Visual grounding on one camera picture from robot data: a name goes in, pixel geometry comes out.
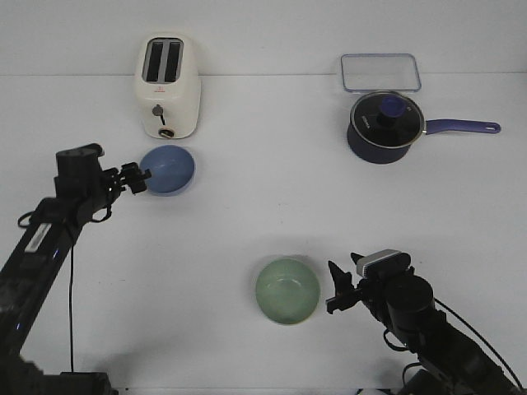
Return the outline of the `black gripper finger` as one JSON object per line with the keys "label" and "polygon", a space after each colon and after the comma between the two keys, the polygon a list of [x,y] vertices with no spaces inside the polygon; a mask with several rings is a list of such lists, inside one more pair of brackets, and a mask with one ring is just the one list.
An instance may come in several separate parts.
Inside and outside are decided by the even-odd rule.
{"label": "black gripper finger", "polygon": [[121,166],[119,178],[122,184],[144,183],[151,178],[152,173],[149,169],[141,170],[136,162],[127,163]]}
{"label": "black gripper finger", "polygon": [[121,184],[121,190],[124,191],[126,189],[129,189],[130,192],[135,195],[138,193],[145,192],[147,190],[147,185],[142,179],[132,181],[124,180]]}
{"label": "black gripper finger", "polygon": [[364,258],[363,255],[360,255],[359,253],[351,252],[350,253],[350,257],[351,257],[351,259],[354,262],[356,267],[362,267],[362,264],[363,264],[362,260]]}
{"label": "black gripper finger", "polygon": [[354,296],[352,274],[344,272],[334,262],[328,261],[330,275],[334,285],[334,296],[328,299],[328,304],[344,304]]}

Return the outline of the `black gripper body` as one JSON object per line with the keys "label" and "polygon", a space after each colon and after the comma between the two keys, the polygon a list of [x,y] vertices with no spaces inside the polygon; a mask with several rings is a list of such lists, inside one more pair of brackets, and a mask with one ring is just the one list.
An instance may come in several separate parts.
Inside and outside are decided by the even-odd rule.
{"label": "black gripper body", "polygon": [[354,288],[347,303],[328,304],[326,300],[327,312],[345,311],[361,302],[386,328],[415,329],[435,310],[431,285],[411,270],[384,280],[362,279]]}
{"label": "black gripper body", "polygon": [[56,196],[86,204],[91,214],[102,209],[109,211],[122,191],[119,172],[116,168],[103,170],[99,158],[55,156],[58,171],[54,178]]}

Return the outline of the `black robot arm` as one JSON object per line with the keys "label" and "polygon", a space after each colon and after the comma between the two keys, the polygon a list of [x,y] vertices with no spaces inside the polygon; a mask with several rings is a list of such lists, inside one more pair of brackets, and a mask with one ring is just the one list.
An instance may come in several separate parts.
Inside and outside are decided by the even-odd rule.
{"label": "black robot arm", "polygon": [[146,190],[149,170],[132,162],[103,170],[102,146],[60,151],[55,195],[23,217],[25,233],[1,270],[1,392],[3,394],[115,394],[104,372],[44,374],[20,352],[67,255],[85,224],[106,216],[125,189]]}
{"label": "black robot arm", "polygon": [[491,359],[469,336],[453,327],[431,284],[416,275],[408,253],[385,249],[363,256],[352,253],[360,281],[329,262],[335,295],[326,309],[345,311],[362,303],[399,344],[389,348],[417,356],[418,372],[402,394],[524,394],[511,367],[498,355]]}

